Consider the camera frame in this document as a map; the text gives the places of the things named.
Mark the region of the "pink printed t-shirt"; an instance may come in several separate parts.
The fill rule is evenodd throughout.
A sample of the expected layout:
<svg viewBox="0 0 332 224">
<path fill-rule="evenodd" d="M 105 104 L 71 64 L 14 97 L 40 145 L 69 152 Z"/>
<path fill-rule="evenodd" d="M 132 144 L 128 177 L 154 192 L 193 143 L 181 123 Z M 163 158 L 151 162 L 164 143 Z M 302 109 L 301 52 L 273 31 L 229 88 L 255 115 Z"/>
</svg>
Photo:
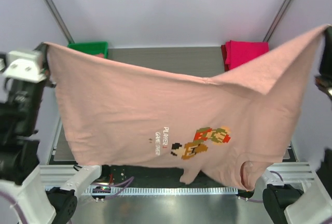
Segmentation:
<svg viewBox="0 0 332 224">
<path fill-rule="evenodd" d="M 254 189 L 298 122 L 326 25 L 214 77 L 102 59 L 48 43 L 65 137 L 80 165 L 176 167 Z"/>
</svg>

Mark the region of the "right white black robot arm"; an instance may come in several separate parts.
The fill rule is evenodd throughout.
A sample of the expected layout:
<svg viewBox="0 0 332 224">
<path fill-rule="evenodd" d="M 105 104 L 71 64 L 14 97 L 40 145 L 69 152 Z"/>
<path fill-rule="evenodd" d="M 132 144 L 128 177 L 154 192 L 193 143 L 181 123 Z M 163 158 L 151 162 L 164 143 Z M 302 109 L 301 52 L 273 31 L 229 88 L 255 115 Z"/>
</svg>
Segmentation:
<svg viewBox="0 0 332 224">
<path fill-rule="evenodd" d="M 259 61 L 264 94 L 254 115 L 254 142 L 258 152 L 250 152 L 242 166 L 245 185 L 252 186 L 267 168 L 282 160 L 295 130 L 310 70 L 320 40 L 325 40 L 318 88 L 331 89 L 331 26 L 310 30 L 278 46 Z M 325 151 L 315 183 L 302 192 L 289 184 L 267 183 L 262 193 L 266 211 L 274 223 L 328 223 L 331 220 L 331 150 Z"/>
</svg>

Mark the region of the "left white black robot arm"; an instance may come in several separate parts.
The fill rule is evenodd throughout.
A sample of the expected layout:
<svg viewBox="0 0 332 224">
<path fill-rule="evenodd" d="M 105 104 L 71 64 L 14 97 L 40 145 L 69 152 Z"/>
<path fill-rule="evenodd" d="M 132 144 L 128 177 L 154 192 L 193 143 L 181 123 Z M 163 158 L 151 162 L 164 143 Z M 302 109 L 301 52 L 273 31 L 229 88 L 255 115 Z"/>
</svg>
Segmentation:
<svg viewBox="0 0 332 224">
<path fill-rule="evenodd" d="M 45 190 L 37 150 L 36 120 L 47 80 L 15 79 L 1 103 L 1 198 L 19 223 L 70 223 L 78 198 L 102 174 L 99 165 L 83 166 L 61 187 Z"/>
</svg>

